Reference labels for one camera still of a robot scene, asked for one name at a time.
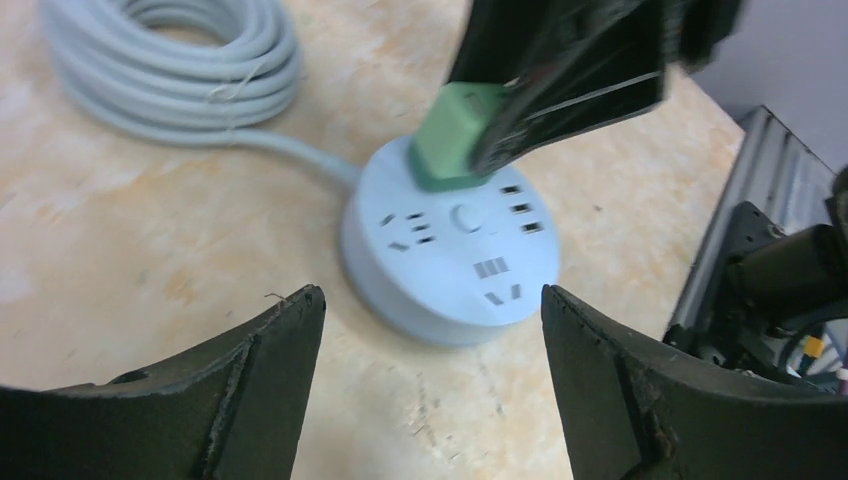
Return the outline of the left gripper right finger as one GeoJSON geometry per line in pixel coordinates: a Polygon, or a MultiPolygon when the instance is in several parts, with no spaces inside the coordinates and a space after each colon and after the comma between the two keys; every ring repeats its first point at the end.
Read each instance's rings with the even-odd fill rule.
{"type": "Polygon", "coordinates": [[[726,370],[542,290],[577,479],[843,479],[847,400],[726,370]]]}

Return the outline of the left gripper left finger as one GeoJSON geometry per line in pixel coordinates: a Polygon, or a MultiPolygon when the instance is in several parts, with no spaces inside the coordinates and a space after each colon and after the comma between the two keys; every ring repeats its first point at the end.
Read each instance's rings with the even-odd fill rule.
{"type": "Polygon", "coordinates": [[[307,285],[103,385],[1,391],[5,479],[287,479],[326,312],[307,285]]]}

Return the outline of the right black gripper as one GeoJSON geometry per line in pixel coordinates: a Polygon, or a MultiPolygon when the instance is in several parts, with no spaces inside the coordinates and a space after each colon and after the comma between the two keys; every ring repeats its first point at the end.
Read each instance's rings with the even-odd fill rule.
{"type": "Polygon", "coordinates": [[[487,175],[545,145],[658,105],[665,73],[698,72],[745,1],[474,1],[453,82],[503,86],[468,166],[487,175]]]}

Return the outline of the round light blue power socket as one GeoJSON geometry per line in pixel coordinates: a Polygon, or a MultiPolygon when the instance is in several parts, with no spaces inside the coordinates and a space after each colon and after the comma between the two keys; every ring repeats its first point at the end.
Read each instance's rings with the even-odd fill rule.
{"type": "Polygon", "coordinates": [[[555,222],[515,167],[482,186],[419,189],[412,140],[370,158],[342,220],[340,250],[358,296],[386,323],[435,345],[490,341],[536,313],[560,271],[555,222]]]}

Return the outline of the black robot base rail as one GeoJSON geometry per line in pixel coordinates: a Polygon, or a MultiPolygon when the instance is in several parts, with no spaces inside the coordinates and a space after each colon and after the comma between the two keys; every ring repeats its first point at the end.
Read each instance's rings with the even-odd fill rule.
{"type": "Polygon", "coordinates": [[[847,391],[847,173],[768,108],[745,137],[664,342],[716,366],[847,391]]]}

